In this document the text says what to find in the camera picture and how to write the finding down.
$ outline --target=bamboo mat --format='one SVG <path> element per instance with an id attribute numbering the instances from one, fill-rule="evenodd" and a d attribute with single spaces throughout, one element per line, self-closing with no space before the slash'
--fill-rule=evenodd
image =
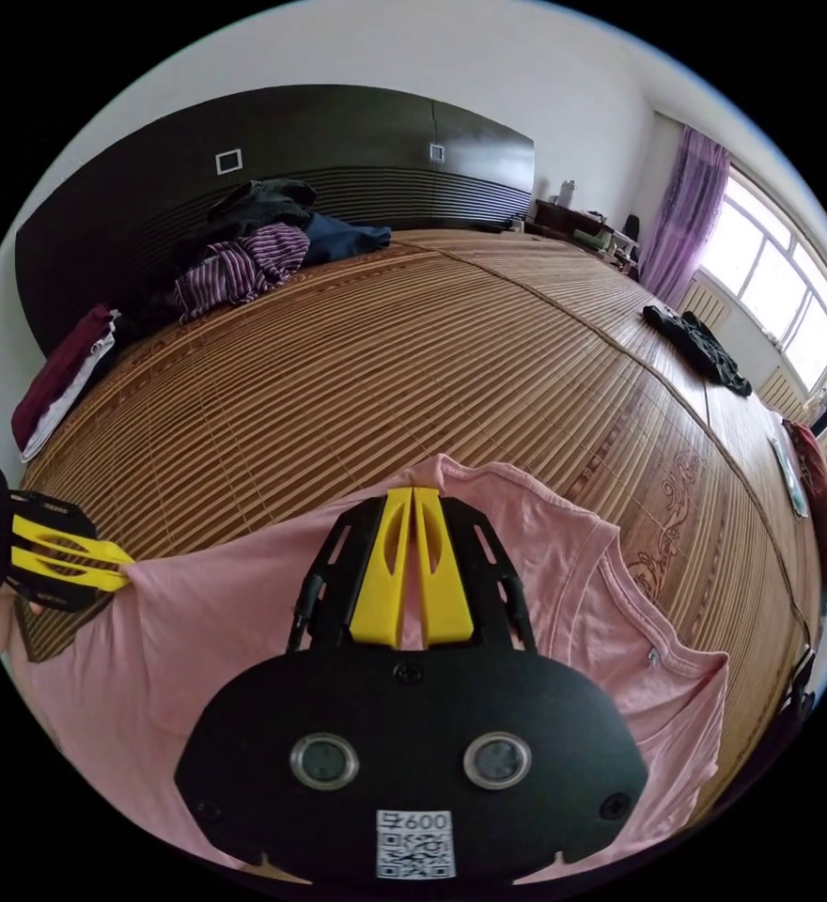
<path id="1" fill-rule="evenodd" d="M 400 232 L 120 363 L 24 488 L 71 500 L 136 559 L 227 542 L 439 452 L 515 464 L 619 525 L 680 639 L 730 654 L 720 769 L 778 709 L 817 626 L 796 521 L 755 397 L 707 385 L 642 321 L 643 289 L 531 236 Z M 17 614 L 33 660 L 81 622 Z"/>

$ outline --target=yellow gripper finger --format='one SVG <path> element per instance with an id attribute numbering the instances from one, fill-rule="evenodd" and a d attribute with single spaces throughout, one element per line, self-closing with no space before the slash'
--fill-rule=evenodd
<path id="1" fill-rule="evenodd" d="M 404 624 L 403 592 L 410 545 L 410 489 L 387 492 L 376 542 L 351 618 L 354 642 L 398 648 Z"/>
<path id="2" fill-rule="evenodd" d="M 45 557 L 43 554 L 27 552 L 24 548 L 13 546 L 10 563 L 14 567 L 38 573 L 40 576 L 49 576 L 63 583 L 75 583 L 90 588 L 100 589 L 102 592 L 117 592 L 129 584 L 129 578 L 124 573 L 116 570 L 104 570 L 97 567 L 88 567 L 81 564 L 72 564 L 69 561 L 60 561 L 58 558 Z M 57 568 L 73 570 L 73 573 L 62 573 Z"/>
<path id="3" fill-rule="evenodd" d="M 12 531 L 16 536 L 42 545 L 53 551 L 77 554 L 100 564 L 133 564 L 134 561 L 115 542 L 101 542 L 96 538 L 72 536 L 59 530 L 48 529 L 18 514 L 12 518 Z"/>
<path id="4" fill-rule="evenodd" d="M 420 566 L 423 646 L 467 642 L 473 637 L 470 605 L 437 489 L 414 489 L 416 548 Z"/>

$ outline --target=qr code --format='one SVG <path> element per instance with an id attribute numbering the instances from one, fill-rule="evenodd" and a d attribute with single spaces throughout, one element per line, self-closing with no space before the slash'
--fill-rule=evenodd
<path id="1" fill-rule="evenodd" d="M 455 876 L 448 811 L 379 811 L 376 839 L 377 877 L 437 880 Z"/>

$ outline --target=dark brown headboard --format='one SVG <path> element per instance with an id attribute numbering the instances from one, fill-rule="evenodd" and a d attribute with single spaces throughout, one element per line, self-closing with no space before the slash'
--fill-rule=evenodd
<path id="1" fill-rule="evenodd" d="M 237 148 L 242 168 L 220 174 L 217 154 Z M 116 142 L 41 204 L 16 237 L 23 310 L 45 354 L 94 303 L 134 312 L 176 243 L 248 179 L 303 179 L 318 211 L 353 223 L 472 226 L 526 213 L 534 160 L 530 138 L 414 94 L 301 85 L 217 98 Z"/>

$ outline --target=purple striped shirt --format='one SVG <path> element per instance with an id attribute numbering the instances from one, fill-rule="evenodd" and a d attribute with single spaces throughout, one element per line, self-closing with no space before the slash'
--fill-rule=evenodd
<path id="1" fill-rule="evenodd" d="M 246 238 L 211 244 L 212 255 L 176 282 L 170 302 L 183 325 L 224 303 L 253 301 L 300 268 L 310 239 L 294 225 L 273 223 Z"/>

